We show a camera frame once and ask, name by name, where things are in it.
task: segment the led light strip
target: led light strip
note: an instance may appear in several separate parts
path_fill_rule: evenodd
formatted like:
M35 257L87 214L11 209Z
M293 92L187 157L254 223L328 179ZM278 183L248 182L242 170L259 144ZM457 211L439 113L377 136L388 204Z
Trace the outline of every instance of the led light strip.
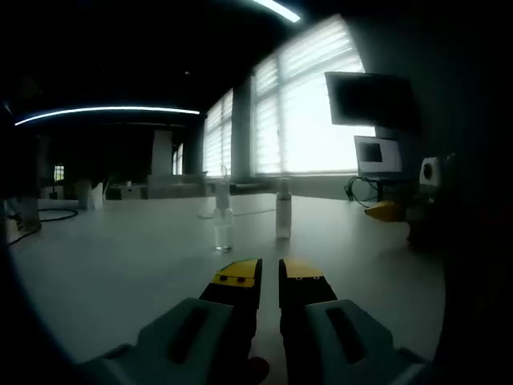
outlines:
M15 126L30 122L31 120L47 118L48 116L64 115L64 114L75 114L77 112L89 112L89 111L157 111L157 112L175 112L179 114L193 114L199 115L199 111L192 110L181 110L179 108L165 108L165 107L132 107L132 106L120 106L120 107L87 107L87 108L75 108L73 110L61 110L56 112L49 112L47 114L33 116L29 119L20 120L15 123Z
M254 2L257 2L261 6L264 6L266 8L269 8L271 11L276 12L280 16L283 16L284 18L290 20L291 22L297 22L301 20L299 16L294 14L291 10L285 8L281 4L278 4L277 2L274 2L273 0L253 0Z

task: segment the monitor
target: monitor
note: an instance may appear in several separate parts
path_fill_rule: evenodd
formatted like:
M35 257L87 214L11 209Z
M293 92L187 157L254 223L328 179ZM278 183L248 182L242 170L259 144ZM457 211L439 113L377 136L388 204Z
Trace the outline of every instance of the monitor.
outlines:
M402 179L402 162L396 140L355 136L358 175L367 178Z
M417 131L417 110L408 80L353 72L326 72L325 76L333 124Z

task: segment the yellow object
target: yellow object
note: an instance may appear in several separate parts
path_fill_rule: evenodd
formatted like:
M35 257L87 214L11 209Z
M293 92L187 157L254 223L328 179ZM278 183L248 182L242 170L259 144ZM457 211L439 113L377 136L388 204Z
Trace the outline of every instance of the yellow object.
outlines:
M257 259L233 262L216 272L212 283L217 285L253 287L255 285L255 269Z
M400 204L391 201L378 202L366 209L366 214L369 217L383 222L402 222L404 213L405 209Z
M293 258L284 258L287 269L287 278L311 278L322 277L324 274L319 269L314 269L308 263Z

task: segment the desk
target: desk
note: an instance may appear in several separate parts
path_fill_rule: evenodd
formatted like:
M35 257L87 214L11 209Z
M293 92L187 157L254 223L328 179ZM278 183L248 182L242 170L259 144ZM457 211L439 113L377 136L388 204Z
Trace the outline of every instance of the desk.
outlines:
M275 196L232 197L235 214L269 210ZM42 201L41 208L59 205ZM213 198L105 201L12 248L22 283L58 341L77 362L121 343L186 297L198 297L220 267L263 258L261 308L252 353L283 383L278 260L299 257L394 335L396 346L432 359L442 329L442 261L409 251L408 227L382 223L356 202L293 198L292 238L274 237L275 213L235 217L234 250L214 250Z

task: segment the clear bottle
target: clear bottle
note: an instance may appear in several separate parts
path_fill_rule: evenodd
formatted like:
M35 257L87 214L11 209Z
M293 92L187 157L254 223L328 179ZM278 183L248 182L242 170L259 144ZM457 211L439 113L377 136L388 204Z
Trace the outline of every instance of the clear bottle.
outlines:
M290 238L292 227L292 194L289 180L280 180L280 188L276 195L276 238Z
M228 252L233 248L233 213L227 209L214 210L214 232L216 249Z

